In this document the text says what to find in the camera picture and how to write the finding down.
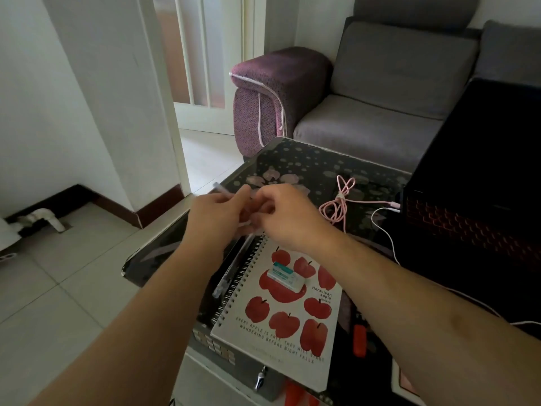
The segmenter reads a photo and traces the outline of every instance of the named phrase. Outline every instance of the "door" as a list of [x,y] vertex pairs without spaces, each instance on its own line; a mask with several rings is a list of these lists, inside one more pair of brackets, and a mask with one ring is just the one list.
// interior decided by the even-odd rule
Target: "door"
[[179,128],[233,135],[242,0],[153,0]]

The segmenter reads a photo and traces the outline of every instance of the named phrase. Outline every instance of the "coiled pink cable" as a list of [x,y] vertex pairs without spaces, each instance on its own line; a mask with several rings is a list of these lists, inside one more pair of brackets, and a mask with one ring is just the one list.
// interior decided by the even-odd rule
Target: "coiled pink cable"
[[[338,183],[338,193],[332,201],[328,201],[322,204],[319,207],[319,213],[329,221],[331,224],[337,224],[340,221],[343,221],[343,231],[346,231],[346,214],[347,214],[347,203],[355,202],[356,204],[388,204],[392,208],[400,209],[400,204],[396,202],[389,201],[353,201],[351,199],[346,199],[349,191],[355,186],[355,178],[351,177],[346,182],[346,180],[341,176],[336,176],[336,181]],[[327,209],[333,207],[334,212],[331,216],[328,215]]]

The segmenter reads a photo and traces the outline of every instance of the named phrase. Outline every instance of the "tiled floor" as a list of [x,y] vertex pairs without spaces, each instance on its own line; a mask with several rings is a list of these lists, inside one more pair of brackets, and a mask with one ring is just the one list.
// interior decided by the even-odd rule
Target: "tiled floor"
[[[184,131],[182,143],[196,193],[242,162],[232,136]],[[111,322],[138,290],[120,275],[125,259],[192,200],[143,230],[87,204],[63,218],[68,231],[45,228],[12,247],[18,256],[0,264],[0,404],[28,403]],[[174,394],[184,406],[248,404],[187,358]]]

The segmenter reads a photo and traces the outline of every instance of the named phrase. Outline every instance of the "forearm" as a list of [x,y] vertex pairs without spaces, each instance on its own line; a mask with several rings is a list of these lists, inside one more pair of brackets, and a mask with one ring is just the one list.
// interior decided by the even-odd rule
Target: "forearm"
[[221,252],[188,242],[32,403],[167,404],[199,303]]
[[428,404],[533,404],[541,343],[329,231],[312,256],[344,287]]

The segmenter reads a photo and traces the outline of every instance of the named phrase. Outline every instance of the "purple armrest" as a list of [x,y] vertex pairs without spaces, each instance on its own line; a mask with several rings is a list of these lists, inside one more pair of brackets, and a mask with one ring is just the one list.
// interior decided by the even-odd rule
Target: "purple armrest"
[[234,66],[233,119],[242,155],[254,155],[276,136],[293,137],[297,122],[323,100],[331,72],[327,57],[304,47]]

